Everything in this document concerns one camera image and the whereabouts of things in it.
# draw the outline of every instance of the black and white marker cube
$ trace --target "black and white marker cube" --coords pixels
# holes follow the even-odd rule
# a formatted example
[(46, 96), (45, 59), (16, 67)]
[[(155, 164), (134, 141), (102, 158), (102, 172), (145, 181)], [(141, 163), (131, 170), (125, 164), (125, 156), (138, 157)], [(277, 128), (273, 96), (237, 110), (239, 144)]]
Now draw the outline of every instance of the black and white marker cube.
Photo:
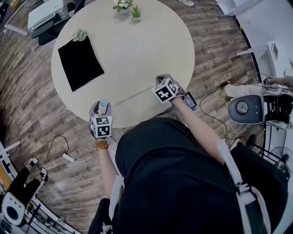
[(158, 97), (161, 103), (165, 103), (176, 96), (177, 85), (170, 78), (153, 87), (152, 91)]
[(112, 116), (92, 117), (91, 129), (96, 138), (111, 136)]

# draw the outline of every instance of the round table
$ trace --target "round table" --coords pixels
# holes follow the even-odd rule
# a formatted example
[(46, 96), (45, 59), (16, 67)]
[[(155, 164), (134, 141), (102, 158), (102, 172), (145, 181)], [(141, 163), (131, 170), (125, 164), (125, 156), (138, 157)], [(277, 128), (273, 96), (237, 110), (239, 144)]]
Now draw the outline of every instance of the round table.
[[(190, 82), (195, 52), (184, 22), (156, 0), (134, 0), (134, 5), (141, 8), (139, 22), (133, 22), (130, 13), (113, 10), (112, 0), (97, 0), (70, 19), (55, 42), (53, 83), (68, 109), (85, 121), (95, 102), (109, 99), (114, 128), (139, 124), (170, 106), (161, 104), (151, 89), (157, 75), (171, 74), (184, 89)], [(58, 49), (78, 28), (87, 31), (105, 73), (72, 92)]]

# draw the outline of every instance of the potted plant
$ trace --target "potted plant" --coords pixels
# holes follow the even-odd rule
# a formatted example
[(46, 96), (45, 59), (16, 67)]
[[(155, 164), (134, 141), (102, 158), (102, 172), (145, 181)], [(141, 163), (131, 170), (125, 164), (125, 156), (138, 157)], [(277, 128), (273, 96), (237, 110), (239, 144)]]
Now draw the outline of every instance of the potted plant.
[(129, 11), (128, 9), (132, 7), (132, 1), (133, 0), (114, 0), (114, 3), (117, 5), (113, 6), (113, 9), (117, 9), (120, 14), (127, 14)]
[(138, 8), (138, 6), (133, 7), (133, 8), (132, 8), (132, 13), (131, 13), (131, 15), (132, 15), (132, 19), (133, 19), (134, 21), (139, 21), (139, 20), (141, 20), (141, 10), (140, 10), (140, 8)]

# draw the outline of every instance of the person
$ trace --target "person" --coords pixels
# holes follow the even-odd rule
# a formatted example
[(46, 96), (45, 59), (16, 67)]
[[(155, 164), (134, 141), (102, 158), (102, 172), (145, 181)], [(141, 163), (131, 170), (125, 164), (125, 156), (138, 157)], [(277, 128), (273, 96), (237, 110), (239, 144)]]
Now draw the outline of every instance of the person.
[(24, 206), (31, 201), (33, 195), (40, 187), (43, 180), (47, 175), (47, 170), (42, 168), (40, 174), (30, 181), (26, 187), (24, 184), (27, 181), (27, 177), (33, 168), (38, 163), (36, 158), (31, 158), (29, 163), (17, 174), (16, 178), (12, 181), (7, 192), (10, 192), (16, 199), (18, 199)]
[(194, 6), (193, 1), (191, 1), (191, 0), (177, 0), (177, 1), (182, 2), (184, 5), (189, 6), (189, 7)]
[(225, 100), (225, 106), (228, 106), (231, 98), (252, 94), (263, 96), (271, 87), (276, 88), (277, 85), (284, 85), (289, 90), (293, 90), (293, 76), (287, 76), (286, 78), (267, 77), (264, 79), (264, 84), (238, 86), (228, 84), (222, 88), (221, 96)]
[[(243, 232), (237, 188), (217, 148), (220, 137), (181, 97), (171, 102), (175, 109), (141, 122), (118, 142), (115, 161), (124, 178), (119, 192), (108, 143), (95, 141), (106, 198), (89, 234)], [(285, 176), (243, 144), (231, 155), (244, 183), (263, 195), (273, 232), (287, 203)]]

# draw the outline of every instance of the black napkin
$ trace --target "black napkin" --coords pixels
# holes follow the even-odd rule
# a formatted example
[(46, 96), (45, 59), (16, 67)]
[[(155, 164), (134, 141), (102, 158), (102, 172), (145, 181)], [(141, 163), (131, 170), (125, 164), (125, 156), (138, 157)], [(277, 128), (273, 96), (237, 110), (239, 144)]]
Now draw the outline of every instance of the black napkin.
[(81, 42), (70, 41), (58, 52), (72, 91), (104, 74), (88, 37)]

